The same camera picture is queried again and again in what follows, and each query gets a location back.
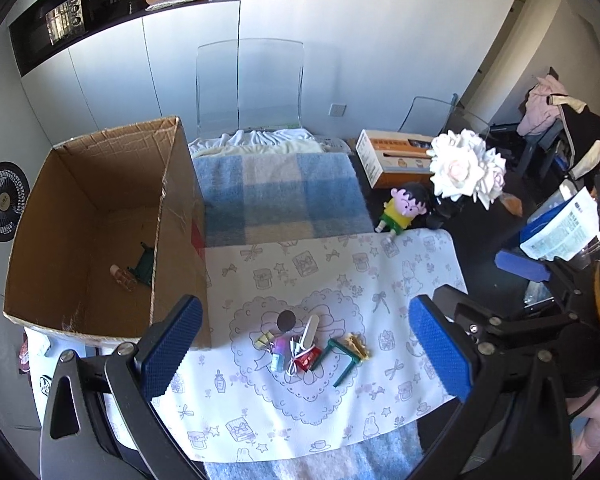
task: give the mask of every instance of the cardboard packaging box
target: cardboard packaging box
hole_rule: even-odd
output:
[[[87,345],[137,340],[183,294],[205,316],[204,202],[180,119],[103,130],[53,147],[11,249],[4,315]],[[135,267],[155,248],[152,286],[127,292],[112,264]]]
[[[356,151],[373,189],[428,182],[431,137],[362,130]]]

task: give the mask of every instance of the clear plastic chair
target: clear plastic chair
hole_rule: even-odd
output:
[[[301,128],[304,45],[254,38],[198,48],[198,136]]]
[[[459,133],[464,129],[473,130],[483,139],[489,135],[489,125],[471,112],[432,97],[417,96],[402,122],[399,132],[435,137],[452,130]]]

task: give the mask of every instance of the table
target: table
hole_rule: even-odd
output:
[[[375,221],[384,209],[384,202],[391,198],[390,190],[371,189],[358,156],[351,155],[350,160],[358,176],[366,208]],[[471,202],[443,227],[453,237],[469,295],[501,317],[513,314],[523,306],[528,280],[498,269],[493,259],[501,248],[512,243],[525,225],[526,217],[535,211],[542,199],[532,181],[513,172],[506,174],[505,191],[522,200],[523,218],[513,216],[498,201],[488,211],[481,203]],[[412,225],[422,226],[417,218]],[[454,399],[418,419],[418,433],[424,452],[432,446],[458,405],[459,401]]]

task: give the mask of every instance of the green plastic clip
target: green plastic clip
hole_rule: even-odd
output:
[[[151,286],[151,277],[154,273],[154,248],[143,242],[140,242],[140,244],[144,251],[138,260],[138,264],[135,267],[127,267],[127,269],[140,283]]]
[[[330,338],[329,341],[327,342],[327,348],[325,348],[324,351],[314,361],[314,364],[311,366],[311,370],[315,370],[315,367],[317,367],[317,365],[320,364],[320,362],[324,359],[325,355],[327,355],[329,352],[331,352],[334,348],[341,350],[342,352],[344,352],[346,355],[348,355],[351,358],[351,362],[349,363],[349,365],[345,368],[343,373],[341,373],[340,377],[338,377],[338,379],[333,383],[333,387],[337,388],[338,386],[340,386],[340,383],[345,379],[345,377],[347,375],[349,375],[350,371],[353,370],[353,367],[356,366],[357,364],[359,364],[360,357],[358,356],[358,354],[356,354],[355,352],[352,352],[350,349],[348,349],[346,346],[344,346],[339,341],[337,341],[333,338]]]

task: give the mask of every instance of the wall fan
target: wall fan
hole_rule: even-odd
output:
[[[13,239],[28,196],[23,171],[12,162],[0,162],[0,242]]]

